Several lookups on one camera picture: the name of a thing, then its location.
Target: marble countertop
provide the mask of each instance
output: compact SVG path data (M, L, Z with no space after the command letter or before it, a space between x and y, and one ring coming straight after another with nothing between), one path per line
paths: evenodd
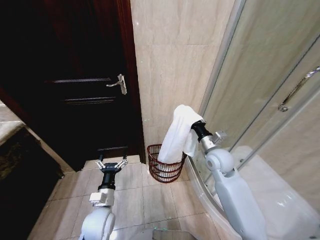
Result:
M0 101L0 146L24 126L25 123Z

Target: red wire basket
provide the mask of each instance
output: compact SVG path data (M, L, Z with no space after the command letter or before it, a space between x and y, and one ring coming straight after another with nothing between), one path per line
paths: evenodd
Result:
M183 152L181 162L163 163L158 161L161 144L150 145L146 148L149 158L149 172L160 183L172 183L181 174L187 155Z

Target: door handle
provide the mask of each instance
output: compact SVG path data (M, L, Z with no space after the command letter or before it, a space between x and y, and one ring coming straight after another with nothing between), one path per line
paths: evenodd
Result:
M125 76L123 76L122 74L119 74L118 79L119 79L119 81L117 81L116 83L107 84L105 86L106 87L114 87L116 85L120 85L122 94L126 95L127 94L127 87L126 87L126 82L125 82Z
M288 111L286 104L290 99L302 88L302 86L316 73L320 72L320 66L317 66L314 70L308 72L304 78L294 87L294 89L289 93L289 95L283 100L283 102L278 106L280 112Z

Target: shower door handle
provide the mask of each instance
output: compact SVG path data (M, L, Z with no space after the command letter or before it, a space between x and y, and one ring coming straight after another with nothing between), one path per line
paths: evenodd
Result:
M278 110L282 113L289 110L286 104L290 99L302 88L302 86L316 73L320 72L320 66L317 66L314 70L308 72L304 78L294 87L294 89L289 93L289 95L283 100L283 102L278 106Z

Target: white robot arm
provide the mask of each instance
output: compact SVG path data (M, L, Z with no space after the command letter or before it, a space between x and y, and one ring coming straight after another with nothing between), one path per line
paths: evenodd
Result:
M103 154L100 155L96 164L103 172L103 180L98 187L98 192L90 195L89 201L93 204L94 210L85 217L79 240L109 240L114 229L116 216L112 213L114 205L114 192L116 189L116 174L127 165L125 154L119 163L102 163Z
M243 240L267 240L265 218L248 184L234 168L233 156L217 146L226 134L212 135L205 124L198 121L191 128L203 147L205 164L213 175L215 191L228 221Z

